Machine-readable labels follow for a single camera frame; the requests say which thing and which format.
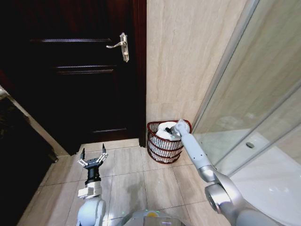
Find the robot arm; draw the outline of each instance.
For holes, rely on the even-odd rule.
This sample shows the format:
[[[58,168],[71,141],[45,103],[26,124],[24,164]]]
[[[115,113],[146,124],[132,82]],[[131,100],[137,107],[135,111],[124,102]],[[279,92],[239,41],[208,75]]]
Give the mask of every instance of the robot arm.
[[[183,120],[179,120],[172,128],[174,136],[181,137],[201,178],[206,182],[212,182],[205,188],[211,207],[217,213],[223,214],[232,226],[277,226],[278,224],[266,215],[246,207],[246,201],[232,180],[214,168],[194,136],[187,130],[187,124]]]
[[[78,197],[83,198],[85,203],[78,212],[77,226],[100,226],[105,215],[106,203],[102,200],[101,179],[99,167],[103,164],[108,154],[103,145],[103,153],[99,158],[85,161],[85,149],[80,155],[78,163],[88,170],[86,187],[79,190]]]

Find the shower enclosure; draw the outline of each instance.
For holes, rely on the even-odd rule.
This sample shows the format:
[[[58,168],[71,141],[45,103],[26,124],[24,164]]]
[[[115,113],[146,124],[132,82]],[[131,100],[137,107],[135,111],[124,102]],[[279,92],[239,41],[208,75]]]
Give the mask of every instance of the shower enclosure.
[[[193,135],[243,197],[301,225],[301,0],[250,0]]]

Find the door panel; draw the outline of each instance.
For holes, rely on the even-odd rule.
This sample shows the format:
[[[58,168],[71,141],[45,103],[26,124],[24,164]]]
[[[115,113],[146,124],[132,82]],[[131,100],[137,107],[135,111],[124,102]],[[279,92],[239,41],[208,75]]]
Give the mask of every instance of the door panel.
[[[3,71],[14,98],[69,153],[79,144],[138,137],[130,1],[14,0],[5,6]],[[128,35],[130,61],[121,48]]]

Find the laundry basket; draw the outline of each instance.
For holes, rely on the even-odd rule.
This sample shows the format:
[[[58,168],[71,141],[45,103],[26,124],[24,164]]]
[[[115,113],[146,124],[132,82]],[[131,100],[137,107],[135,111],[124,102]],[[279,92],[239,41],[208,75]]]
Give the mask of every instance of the laundry basket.
[[[166,121],[152,121],[147,123],[147,152],[150,157],[163,164],[170,164],[178,160],[183,149],[181,140],[165,140],[156,135],[159,124]]]

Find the door lever handle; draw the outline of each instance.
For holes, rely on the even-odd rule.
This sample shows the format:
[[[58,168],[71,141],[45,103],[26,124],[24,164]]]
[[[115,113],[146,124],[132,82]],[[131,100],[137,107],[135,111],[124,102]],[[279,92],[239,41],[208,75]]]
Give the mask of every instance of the door lever handle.
[[[120,42],[118,42],[114,46],[106,46],[107,48],[115,48],[117,46],[121,46],[121,52],[123,56],[123,60],[125,62],[129,61],[129,55],[128,55],[128,47],[127,47],[127,35],[124,34],[124,32],[120,35]]]
[[[118,42],[116,45],[114,45],[114,46],[107,46],[107,48],[115,48],[115,47],[117,47],[117,46],[123,46],[123,45],[126,45],[126,43],[124,42],[124,41],[120,41],[120,42]]]

